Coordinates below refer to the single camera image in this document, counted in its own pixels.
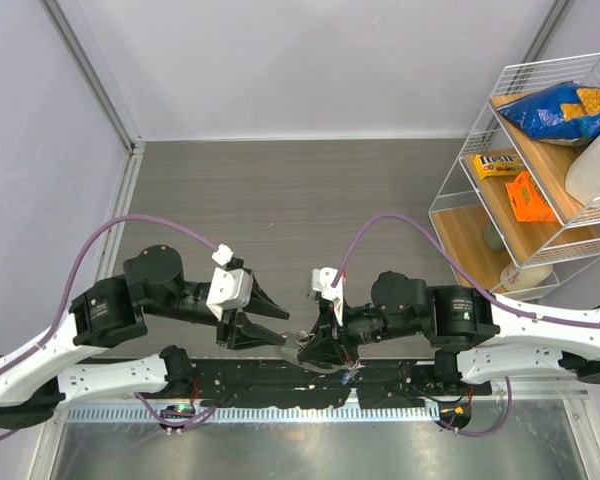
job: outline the white container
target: white container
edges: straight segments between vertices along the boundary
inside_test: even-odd
[[[523,268],[516,271],[516,266],[511,262],[500,273],[502,286],[508,292],[517,292],[537,287],[540,283],[551,275],[553,265],[538,265],[537,267]]]
[[[564,186],[583,205],[600,197],[600,135],[573,162]]]

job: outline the white wall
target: white wall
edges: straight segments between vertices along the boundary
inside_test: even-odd
[[[551,0],[61,4],[144,139],[190,140],[462,135]]]
[[[600,52],[600,0],[574,0],[543,59]]]
[[[543,58],[600,52],[600,0],[575,0]],[[545,298],[548,305],[572,308],[600,305],[600,262]],[[600,434],[600,386],[590,386],[594,421]]]
[[[40,4],[0,0],[0,354],[51,322],[124,155]],[[38,432],[0,443],[0,480],[25,478]]]

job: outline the orange package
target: orange package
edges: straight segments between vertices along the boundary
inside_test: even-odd
[[[545,200],[529,172],[521,172],[507,183],[509,202],[519,222],[557,222],[556,214]]]

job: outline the yellow package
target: yellow package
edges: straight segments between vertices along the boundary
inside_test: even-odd
[[[485,177],[502,175],[518,175],[526,170],[524,162],[518,154],[510,155],[480,155],[473,156],[473,166],[478,172],[480,180]]]

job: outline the metal sheet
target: metal sheet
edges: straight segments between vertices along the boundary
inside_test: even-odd
[[[476,402],[474,408],[471,427],[480,430],[497,422],[502,402]],[[149,438],[155,432],[160,433]],[[76,453],[81,442],[89,453]],[[563,404],[551,400],[516,402],[508,425],[488,439],[456,436],[421,422],[214,424],[182,437],[167,437],[149,423],[71,424],[51,478],[166,477],[570,480],[586,475]]]

